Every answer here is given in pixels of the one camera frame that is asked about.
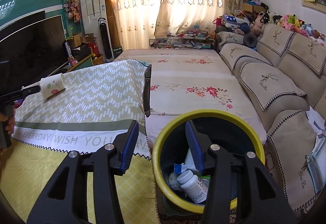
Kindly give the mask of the left hand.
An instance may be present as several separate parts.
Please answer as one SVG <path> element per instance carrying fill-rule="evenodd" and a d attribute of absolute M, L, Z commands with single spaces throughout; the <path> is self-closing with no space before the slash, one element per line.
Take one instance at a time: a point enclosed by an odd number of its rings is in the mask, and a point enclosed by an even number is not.
<path fill-rule="evenodd" d="M 8 135 L 12 135 L 14 133 L 14 127 L 15 127 L 15 116 L 14 113 L 10 116 L 7 117 L 3 113 L 0 113 L 0 120 L 1 123 L 5 123 L 5 131 Z"/>

